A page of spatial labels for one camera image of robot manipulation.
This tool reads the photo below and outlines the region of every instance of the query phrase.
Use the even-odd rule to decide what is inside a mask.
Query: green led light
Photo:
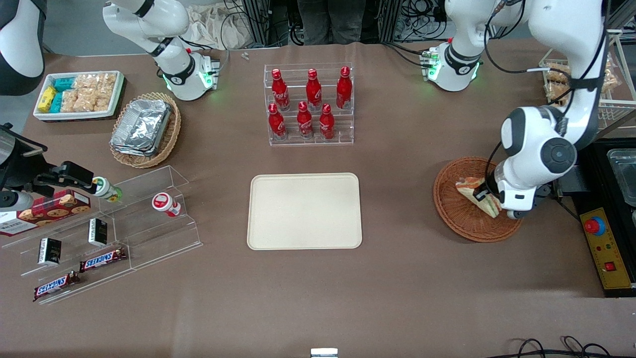
[[[479,68],[479,62],[477,62],[477,64],[475,65],[475,70],[473,72],[473,77],[471,77],[471,81],[475,79],[475,77],[477,77],[477,69]]]
[[[165,81],[165,85],[168,86],[168,89],[172,90],[172,87],[170,87],[170,81],[168,81],[168,79],[165,77],[165,75],[163,76],[163,80]]]
[[[203,85],[205,86],[206,89],[212,87],[212,75],[199,72],[199,78],[201,78],[201,81],[203,82]]]

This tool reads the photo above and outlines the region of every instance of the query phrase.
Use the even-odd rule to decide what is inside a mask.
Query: dark pants
[[[324,45],[329,40],[346,45],[360,41],[365,0],[298,0],[305,45]]]

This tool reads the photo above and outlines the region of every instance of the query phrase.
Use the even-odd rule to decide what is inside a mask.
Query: yellow snack box
[[[51,103],[53,103],[53,98],[56,94],[57,91],[53,88],[53,86],[47,87],[38,101],[38,109],[45,113],[48,112],[51,109]]]

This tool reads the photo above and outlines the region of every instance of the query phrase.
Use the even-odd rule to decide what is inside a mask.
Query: coca-cola bottle
[[[335,119],[331,114],[331,106],[328,103],[322,105],[322,114],[320,116],[320,133],[325,140],[332,140],[334,135],[333,126]]]
[[[351,83],[351,69],[343,66],[340,69],[340,79],[336,85],[336,106],[342,110],[351,109],[351,92],[353,91],[353,83]]]
[[[272,128],[272,135],[275,141],[284,141],[287,139],[287,129],[282,115],[278,112],[278,107],[275,103],[271,103],[269,108],[270,112],[270,128]]]
[[[298,103],[298,129],[303,139],[310,140],[314,137],[314,129],[312,128],[312,114],[307,111],[307,102],[300,101]]]
[[[307,102],[309,102],[309,110],[316,112],[322,107],[322,86],[318,82],[318,72],[314,68],[307,71]]]
[[[287,90],[287,84],[280,75],[280,70],[275,68],[272,70],[272,92],[274,94],[274,101],[278,105],[281,111],[289,110],[289,91]]]

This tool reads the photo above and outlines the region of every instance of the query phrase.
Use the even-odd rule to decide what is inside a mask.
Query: black box
[[[43,238],[40,240],[40,253],[38,264],[40,265],[58,265],[62,256],[62,242],[60,240]]]
[[[108,242],[108,224],[98,218],[90,219],[88,228],[88,243],[104,247]]]

